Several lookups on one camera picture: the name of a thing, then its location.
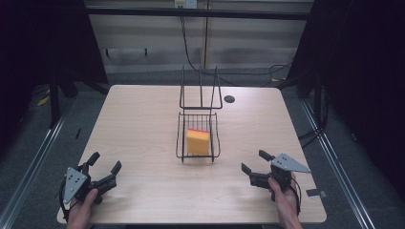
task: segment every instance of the white wall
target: white wall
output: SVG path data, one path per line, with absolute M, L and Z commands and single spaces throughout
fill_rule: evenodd
M 174 0 L 85 2 L 88 6 L 174 8 Z M 199 9 L 212 10 L 309 12 L 311 5 L 310 0 L 198 1 Z M 90 15 L 90 18 L 101 49 L 184 49 L 179 17 Z M 232 49 L 274 52 L 283 55 L 283 60 L 291 58 L 295 55 L 305 24 L 304 21 L 286 20 L 185 18 L 188 48 L 190 52 L 198 50 L 200 63 L 208 68 L 221 62 L 217 56 L 219 51 Z

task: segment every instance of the gray floor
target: gray floor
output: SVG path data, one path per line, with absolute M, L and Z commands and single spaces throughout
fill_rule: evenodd
M 221 73 L 265 73 L 266 71 L 268 71 L 267 68 L 221 69 Z M 277 85 L 287 72 L 288 70 L 283 70 L 275 73 L 273 75 L 275 80 L 270 80 L 269 75 L 224 74 L 222 78 L 238 86 L 260 87 L 269 82 L 267 86 L 271 87 Z M 109 73 L 110 86 L 114 84 L 180 85 L 180 76 L 180 71 Z M 222 81 L 222 86 L 231 85 Z M 74 99 L 73 106 L 12 228 L 64 228 L 64 225 L 55 220 L 58 202 L 54 197 L 66 168 L 78 163 L 105 99 L 105 95 L 82 84 L 78 84 L 77 87 L 79 88 L 78 97 Z M 311 126 L 302 102 L 295 93 L 295 88 L 286 88 L 282 93 L 297 135 L 307 133 L 311 130 Z M 36 106 L 36 102 L 42 95 L 43 93 L 33 94 L 32 104 L 18 128 L 12 145 L 2 154 L 0 211 L 4 210 L 12 197 L 48 132 L 51 116 L 50 103 L 42 107 Z M 67 100 L 62 96 L 62 105 Z M 352 141 L 351 131 L 333 108 L 330 109 L 325 132 L 354 189 L 367 207 L 375 228 L 405 228 L 404 203 L 399 199 L 390 182 L 370 162 L 364 148 Z M 305 228 L 361 228 L 319 142 L 313 141 L 304 149 L 304 153 L 317 188 L 327 194 L 322 201 L 328 215 L 325 222 L 306 224 Z M 98 225 L 96 228 L 124 227 L 125 225 Z

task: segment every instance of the electrical cable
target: electrical cable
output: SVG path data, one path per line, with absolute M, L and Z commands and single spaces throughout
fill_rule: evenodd
M 321 130 L 316 134 L 315 137 L 313 137 L 310 141 L 308 141 L 308 142 L 305 143 L 303 146 L 301 146 L 301 148 L 304 149 L 304 148 L 306 148 L 308 145 L 310 145 L 313 140 L 315 140 L 318 136 L 320 136 L 320 135 L 322 134 L 323 131 L 324 131 L 324 129 L 321 129 Z
M 200 71 L 197 70 L 197 69 L 194 67 L 194 65 L 191 63 L 190 56 L 189 56 L 189 53 L 188 53 L 187 39 L 186 39 L 186 35 L 185 35 L 184 17 L 181 16 L 180 19 L 181 19 L 182 39 L 183 39 L 183 43 L 184 43 L 184 49 L 185 49 L 185 55 L 186 55 L 186 57 L 187 57 L 187 62 L 188 62 L 188 64 L 190 65 L 190 67 L 191 67 L 194 71 L 196 71 L 196 72 L 199 73 Z M 221 74 L 224 74 L 224 75 L 231 75 L 231 74 L 237 74 L 237 75 L 266 75 L 266 74 L 269 74 L 269 75 L 270 75 L 270 79 L 268 80 L 268 82 L 267 82 L 266 84 L 264 84 L 263 86 L 261 86 L 261 87 L 263 88 L 263 87 L 267 86 L 267 85 L 271 82 L 272 74 L 273 74 L 273 73 L 277 73 L 277 72 L 281 71 L 283 68 L 290 67 L 291 64 L 292 64 L 292 63 L 288 63 L 288 64 L 286 64 L 286 65 L 280 65 L 280 64 L 272 65 L 272 66 L 269 68 L 269 71 L 268 71 L 267 73 L 221 73 Z M 281 68 L 279 68 L 279 69 L 277 69 L 277 70 L 275 70 L 275 71 L 272 71 L 271 69 L 272 69 L 272 68 L 275 68 L 275 67 L 281 67 Z M 208 73 L 208 72 L 202 72 L 202 74 L 214 75 L 214 76 L 215 76 L 214 73 Z M 235 86 L 235 87 L 242 87 L 242 86 L 237 85 L 237 84 L 235 84 L 235 83 L 229 82 L 229 81 L 227 81 L 227 80 L 225 80 L 225 79 L 223 79 L 223 78 L 221 78 L 221 77 L 219 77 L 219 78 L 220 78 L 223 82 L 228 83 L 228 84 L 230 84 L 230 85 L 232 85 L 232 86 Z
M 297 180 L 295 180 L 294 178 L 292 178 L 292 180 L 294 180 L 295 184 L 298 187 L 299 193 L 300 193 L 300 196 L 298 197 L 297 191 L 295 189 L 293 189 L 291 185 L 289 185 L 289 188 L 291 189 L 292 193 L 294 193 L 295 198 L 297 199 L 297 216 L 298 216 L 300 214 L 300 212 L 301 212 L 301 199 L 302 199 L 301 187 L 298 184 Z

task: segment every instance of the black cable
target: black cable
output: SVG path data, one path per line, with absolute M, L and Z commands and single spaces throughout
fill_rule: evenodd
M 200 71 L 197 70 L 197 69 L 194 67 L 194 65 L 191 63 L 191 61 L 190 61 L 190 56 L 189 56 L 188 47 L 187 47 L 187 39 L 186 39 L 186 35 L 185 35 L 184 17 L 180 17 L 180 20 L 181 20 L 182 39 L 183 39 L 183 42 L 184 42 L 184 49 L 185 49 L 185 55 L 186 55 L 186 57 L 187 57 L 187 62 L 188 62 L 188 64 L 190 65 L 190 67 L 191 67 L 194 71 L 196 71 L 196 72 L 199 73 Z M 280 64 L 272 65 L 272 66 L 269 68 L 269 71 L 268 71 L 267 73 L 221 73 L 221 74 L 238 74 L 238 75 L 266 75 L 266 74 L 270 74 L 270 79 L 268 80 L 268 82 L 267 82 L 265 85 L 261 86 L 261 87 L 263 88 L 263 87 L 267 86 L 267 85 L 271 82 L 272 74 L 273 74 L 273 73 L 277 73 L 277 72 L 281 71 L 283 68 L 290 67 L 291 64 L 292 64 L 292 63 L 288 63 L 288 64 L 286 64 L 286 65 L 280 65 Z M 275 70 L 275 71 L 272 71 L 271 69 L 272 69 L 272 68 L 275 68 L 275 67 L 282 67 L 282 68 L 277 69 L 277 70 Z M 214 76 L 215 76 L 214 73 L 202 72 L 202 74 L 214 75 Z M 223 82 L 228 83 L 228 84 L 230 84 L 230 85 L 233 85 L 233 86 L 235 86 L 235 87 L 242 87 L 242 86 L 237 85 L 237 84 L 235 84 L 235 83 L 229 82 L 229 81 L 227 81 L 227 80 L 225 80 L 225 79 L 223 79 L 223 78 L 221 78 L 221 77 L 219 77 L 219 78 L 220 78 Z
M 298 216 L 300 214 L 300 212 L 301 212 L 301 199 L 302 199 L 302 197 L 301 197 L 301 187 L 298 184 L 297 180 L 295 180 L 294 178 L 292 178 L 292 180 L 294 180 L 295 184 L 298 187 L 298 190 L 300 191 L 300 196 L 298 197 L 297 191 L 294 188 L 292 188 L 291 185 L 289 185 L 289 188 L 291 189 L 292 193 L 294 193 L 295 198 L 297 199 L 297 216 Z
M 316 136 L 313 137 L 313 138 L 312 138 L 310 141 L 308 141 L 307 143 L 305 143 L 303 146 L 301 146 L 301 148 L 304 149 L 304 148 L 306 148 L 308 145 L 310 145 L 313 140 L 315 140 L 318 136 L 320 136 L 320 135 L 322 134 L 322 132 L 324 132 L 324 129 L 319 130 L 318 133 L 316 134 Z
M 59 205 L 60 209 L 62 209 L 63 218 L 68 222 L 69 220 L 69 210 L 65 208 L 65 204 L 63 203 L 63 190 L 66 187 L 66 179 L 63 179 L 62 183 L 60 184 L 59 188 Z

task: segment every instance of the wall outlet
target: wall outlet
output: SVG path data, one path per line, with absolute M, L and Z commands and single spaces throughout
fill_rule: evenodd
M 175 8 L 178 9 L 196 9 L 197 0 L 175 0 Z
M 197 8 L 197 0 L 185 0 L 185 7 L 187 9 L 196 9 Z
M 186 0 L 175 0 L 175 8 L 185 9 L 185 1 Z

